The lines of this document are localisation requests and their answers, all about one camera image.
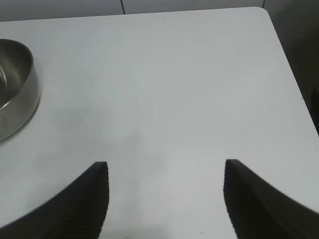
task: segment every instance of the bowl rim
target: bowl rim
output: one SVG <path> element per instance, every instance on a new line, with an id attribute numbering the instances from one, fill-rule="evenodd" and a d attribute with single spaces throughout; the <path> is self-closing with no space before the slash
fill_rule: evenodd
<path id="1" fill-rule="evenodd" d="M 12 40 L 12 39 L 5 39 L 5 38 L 0 38 L 0 43 L 1 42 L 12 42 L 14 44 L 18 44 L 20 46 L 22 46 L 25 50 L 27 50 L 28 54 L 29 54 L 29 57 L 30 57 L 30 60 L 31 60 L 31 66 L 30 66 L 30 70 L 29 70 L 29 73 L 28 73 L 28 76 L 26 78 L 26 80 L 24 81 L 24 83 L 22 84 L 22 86 L 19 88 L 19 90 L 3 105 L 3 106 L 0 106 L 0 111 L 2 111 L 8 104 L 10 104 L 10 102 L 19 95 L 19 93 L 22 91 L 25 83 L 27 82 L 27 80 L 29 79 L 29 76 L 33 70 L 33 64 L 34 64 L 34 59 L 33 59 L 33 54 L 31 52 L 31 50 L 26 46 L 24 45 L 23 43 L 19 42 L 19 41 L 16 41 L 16 40 Z"/>

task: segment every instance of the white table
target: white table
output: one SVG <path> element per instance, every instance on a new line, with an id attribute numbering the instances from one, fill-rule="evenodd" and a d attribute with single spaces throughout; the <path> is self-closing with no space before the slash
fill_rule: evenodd
<path id="1" fill-rule="evenodd" d="M 227 158 L 319 211 L 319 138 L 261 8 L 4 22 L 0 38 L 31 49 L 42 85 L 0 148 L 0 225 L 103 160 L 102 239 L 236 238 Z"/>

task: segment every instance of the stainless steel bowl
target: stainless steel bowl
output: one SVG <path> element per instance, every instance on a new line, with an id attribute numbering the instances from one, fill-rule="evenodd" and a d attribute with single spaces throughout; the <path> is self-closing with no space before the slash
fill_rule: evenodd
<path id="1" fill-rule="evenodd" d="M 0 39 L 0 141 L 30 119 L 38 100 L 32 53 L 19 42 Z"/>

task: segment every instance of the black rubber pad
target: black rubber pad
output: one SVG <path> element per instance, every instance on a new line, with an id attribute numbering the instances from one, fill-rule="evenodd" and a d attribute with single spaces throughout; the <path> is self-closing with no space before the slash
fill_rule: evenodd
<path id="1" fill-rule="evenodd" d="M 224 199 L 239 239 L 319 239 L 319 215 L 238 160 L 227 160 Z"/>
<path id="2" fill-rule="evenodd" d="M 96 162 L 47 203 L 0 229 L 0 239 L 97 239 L 109 204 L 106 162 Z"/>

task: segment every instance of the metal bowl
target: metal bowl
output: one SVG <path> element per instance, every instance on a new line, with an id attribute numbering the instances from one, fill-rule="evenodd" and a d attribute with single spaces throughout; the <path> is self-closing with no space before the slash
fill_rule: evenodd
<path id="1" fill-rule="evenodd" d="M 0 39 L 0 141 L 30 119 L 38 100 L 32 53 L 19 42 Z"/>

